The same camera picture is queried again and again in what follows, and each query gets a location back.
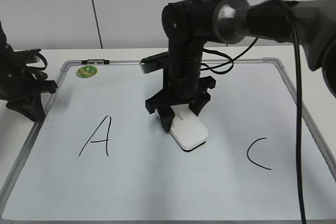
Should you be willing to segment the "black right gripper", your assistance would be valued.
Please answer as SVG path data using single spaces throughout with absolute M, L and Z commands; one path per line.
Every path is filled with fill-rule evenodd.
M 163 130 L 169 132 L 175 117 L 171 106 L 188 104 L 189 109 L 199 116 L 203 107 L 211 100 L 207 90 L 215 86 L 216 80 L 211 76 L 186 79 L 171 77 L 168 62 L 168 66 L 163 69 L 163 88 L 145 100 L 145 108 L 150 114 L 157 109 Z

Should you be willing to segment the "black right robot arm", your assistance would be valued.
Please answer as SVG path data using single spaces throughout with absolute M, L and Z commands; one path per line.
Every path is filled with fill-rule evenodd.
M 322 70 L 335 93 L 335 0 L 268 0 L 250 5 L 247 0 L 183 0 L 167 4 L 162 25 L 168 50 L 141 60 L 144 73 L 163 70 L 163 88 L 145 101 L 157 112 L 163 130 L 174 119 L 172 107 L 187 104 L 199 114 L 215 87 L 212 77 L 201 77 L 207 42 L 236 44 L 245 37 L 297 42 L 304 49 L 311 71 Z

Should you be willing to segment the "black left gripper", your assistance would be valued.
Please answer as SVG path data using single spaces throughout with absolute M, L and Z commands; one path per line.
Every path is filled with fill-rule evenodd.
M 25 64 L 18 59 L 11 45 L 1 46 L 1 100 L 6 107 L 33 122 L 42 122 L 45 112 L 39 93 L 55 93 L 58 86 L 48 80 L 46 58 L 39 53 L 38 63 Z

